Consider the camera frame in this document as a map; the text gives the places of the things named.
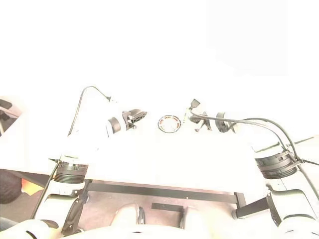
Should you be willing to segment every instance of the black cable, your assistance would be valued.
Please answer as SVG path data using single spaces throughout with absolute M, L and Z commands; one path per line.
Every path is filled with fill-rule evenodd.
M 82 90 L 82 93 L 81 93 L 81 96 L 80 96 L 80 100 L 79 100 L 79 103 L 78 103 L 78 107 L 77 107 L 77 109 L 76 109 L 76 112 L 75 112 L 75 115 L 74 115 L 74 118 L 73 118 L 73 121 L 72 121 L 70 130 L 69 130 L 68 136 L 72 133 L 72 130 L 73 130 L 75 121 L 76 121 L 76 119 L 77 119 L 77 117 L 78 117 L 78 114 L 79 114 L 79 110 L 80 110 L 82 98 L 83 98 L 84 92 L 86 91 L 87 88 L 94 88 L 94 89 L 96 89 L 98 92 L 100 92 L 107 100 L 109 100 L 109 101 L 111 100 L 111 97 L 108 97 L 108 96 L 104 95 L 104 94 L 103 94 L 98 88 L 96 88 L 95 86 L 87 86 L 87 87 L 85 87 L 85 88 Z M 42 200 L 43 200 L 44 194 L 46 193 L 46 191 L 47 191 L 47 189 L 48 189 L 49 183 L 50 183 L 50 181 L 52 180 L 53 175 L 55 174 L 55 171 L 56 171 L 56 169 L 58 168 L 59 163 L 60 163 L 60 160 L 57 160 L 56 165 L 55 165 L 55 167 L 54 167 L 54 169 L 53 169 L 51 175 L 49 176 L 48 181 L 46 182 L 46 185 L 45 185 L 45 187 L 43 188 L 43 191 L 42 191 L 42 193 L 41 193 L 41 195 L 40 195 L 40 198 L 39 198 L 39 200 L 38 200 L 38 202 L 37 202 L 37 204 L 36 204 L 36 206 L 35 206 L 35 208 L 34 208 L 34 210 L 33 210 L 33 213 L 32 213 L 32 215 L 31 215 L 31 219 L 34 219 L 35 214 L 36 214 L 37 210 L 39 209 L 39 206 L 40 206 L 40 204 L 41 204 L 41 202 L 42 202 Z
M 49 176 L 49 179 L 48 179 L 48 181 L 45 184 L 45 187 L 44 187 L 44 189 L 43 189 L 43 191 L 42 191 L 42 193 L 40 195 L 40 198 L 39 198 L 38 202 L 35 205 L 35 208 L 34 208 L 33 213 L 31 215 L 31 219 L 34 219 L 36 211 L 38 211 L 38 209 L 39 209 L 39 206 L 40 206 L 40 204 L 41 204 L 41 202 L 43 200 L 44 194 L 46 193 L 46 190 L 48 189 L 49 183 L 50 183 L 51 179 L 53 178 L 53 175 L 54 175 L 56 169 L 58 168 L 59 162 L 60 162 L 60 160 L 55 164 L 54 169 L 52 170 L 52 173 Z
M 274 121 L 272 121 L 272 120 L 270 120 L 270 119 L 265 119 L 265 118 L 247 118 L 247 119 L 244 119 L 244 120 L 261 120 L 261 121 L 269 122 L 269 123 L 275 125 L 276 127 L 278 127 L 278 128 L 281 130 L 281 132 L 284 133 L 284 135 L 286 136 L 287 140 L 289 141 L 290 146 L 291 146 L 291 148 L 292 148 L 293 151 L 294 151 L 294 155 L 295 155 L 296 159 L 297 159 L 297 160 L 300 160 L 300 158 L 298 157 L 297 152 L 296 152 L 295 143 L 291 140 L 291 138 L 289 137 L 289 135 L 288 135 L 288 133 L 285 131 L 285 129 L 284 129 L 283 127 L 281 127 L 278 123 L 276 123 L 276 122 L 274 122 Z M 235 126 L 235 124 L 236 124 L 236 122 L 233 123 L 233 124 L 231 124 L 228 130 L 230 130 L 231 128 L 233 128 L 233 127 Z
M 316 162 L 312 162 L 312 161 L 309 161 L 309 160 L 305 160 L 305 159 L 302 159 L 302 162 L 304 162 L 304 163 L 310 163 L 310 164 L 314 164 L 314 165 L 317 165 L 317 166 L 319 166 L 319 163 L 316 163 Z
M 313 136 L 313 137 L 310 137 L 310 138 L 302 139 L 302 140 L 300 140 L 300 141 L 295 142 L 295 145 L 296 145 L 296 144 L 299 144 L 299 143 L 302 143 L 302 142 L 305 142 L 305 141 L 307 141 L 307 140 L 309 140 L 309 139 L 313 139 L 313 138 L 314 138 L 314 136 Z
M 78 117 L 78 114 L 79 114 L 79 110 L 80 110 L 82 98 L 83 98 L 84 92 L 86 91 L 87 88 L 94 88 L 95 90 L 97 90 L 98 92 L 100 92 L 107 100 L 109 100 L 109 101 L 111 100 L 111 97 L 108 97 L 108 96 L 104 95 L 104 94 L 103 94 L 98 88 L 96 88 L 95 86 L 87 86 L 87 87 L 85 87 L 85 88 L 83 89 L 82 93 L 81 93 L 80 100 L 79 100 L 79 103 L 78 103 L 78 107 L 77 107 L 77 109 L 76 109 L 76 112 L 75 112 L 75 115 L 74 115 L 74 119 L 73 119 L 72 125 L 71 125 L 71 127 L 70 127 L 68 136 L 72 133 L 72 130 L 73 130 L 73 127 L 74 127 L 76 118 Z
M 279 142 L 280 142 L 280 144 L 282 145 L 282 147 L 284 148 L 284 149 L 286 149 L 286 147 L 285 147 L 285 145 L 284 145 L 284 143 L 282 142 L 282 140 L 281 140 L 281 138 L 279 137 L 279 135 L 274 131 L 274 130 L 272 130 L 271 128 L 269 128 L 268 126 L 266 126 L 266 125 L 264 125 L 264 124 L 262 124 L 262 123 L 256 123 L 256 122 L 251 122 L 251 121 L 247 121 L 247 120 L 239 120 L 239 119 L 224 119 L 224 118 L 216 118 L 216 117 L 208 117 L 208 116 L 202 116 L 202 115 L 197 115 L 197 114 L 195 114 L 195 113 L 193 113 L 192 111 L 190 111 L 194 116 L 196 116 L 196 117 L 198 117 L 198 118 L 201 118 L 201 119 L 206 119 L 206 120 L 215 120 L 215 121 L 225 121 L 225 122 L 236 122 L 236 123 L 246 123 L 246 124 L 252 124 L 252 125 L 256 125 L 256 126 L 259 126 L 259 127 L 262 127 L 262 128 L 266 128 L 266 129 L 268 129 L 268 130 L 270 130 L 272 133 L 274 133 L 276 136 L 277 136 L 277 138 L 278 138 L 278 140 L 279 140 Z

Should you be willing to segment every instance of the white table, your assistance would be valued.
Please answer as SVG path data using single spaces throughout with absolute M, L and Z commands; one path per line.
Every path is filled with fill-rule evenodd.
M 5 159 L 0 167 L 49 174 L 54 162 L 48 158 L 58 158 L 61 154 L 77 104 L 77 97 L 74 98 L 64 98 L 64 106 L 57 105 L 50 97 L 43 98 L 39 103 L 43 106 L 41 111 L 38 104 L 21 106 L 24 113 L 0 138 L 1 155 Z M 101 127 L 97 124 L 103 123 L 112 114 L 121 114 L 122 110 L 134 107 L 107 105 L 94 90 L 88 90 L 75 129 L 88 134 L 88 143 L 96 143 L 99 150 L 89 159 L 86 178 L 199 190 L 254 192 L 256 197 L 262 195 L 263 177 L 255 165 L 252 151 L 242 138 L 231 132 L 219 133 L 213 121 L 213 131 L 204 127 L 196 133 L 195 124 L 191 122 L 182 125 L 176 133 L 163 133 L 158 129 L 158 120 L 166 114 L 176 115 L 182 120 L 189 103 L 190 100 L 185 100 L 141 108 L 149 113 L 137 123 L 137 129 L 120 132 L 107 139 L 104 133 L 97 133 L 104 129 L 102 124 Z M 316 143 L 303 143 L 300 151 L 315 158 Z

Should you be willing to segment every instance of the table leg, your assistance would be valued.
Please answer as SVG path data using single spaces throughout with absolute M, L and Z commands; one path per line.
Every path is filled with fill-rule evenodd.
M 92 179 L 85 179 L 84 182 L 85 182 L 85 186 L 83 188 L 82 194 L 80 195 L 80 199 L 82 199 L 83 202 L 86 203 L 89 198 L 88 189 L 89 189 L 89 184 L 92 183 Z
M 243 193 L 234 193 L 234 195 L 237 197 L 237 208 L 242 208 L 246 206 L 246 200 Z
M 256 202 L 248 204 L 246 206 L 238 207 L 236 210 L 232 212 L 232 216 L 234 219 L 244 219 L 245 216 L 248 216 L 253 213 L 261 212 L 266 209 L 269 209 L 269 206 L 265 197 L 265 198 L 259 199 Z

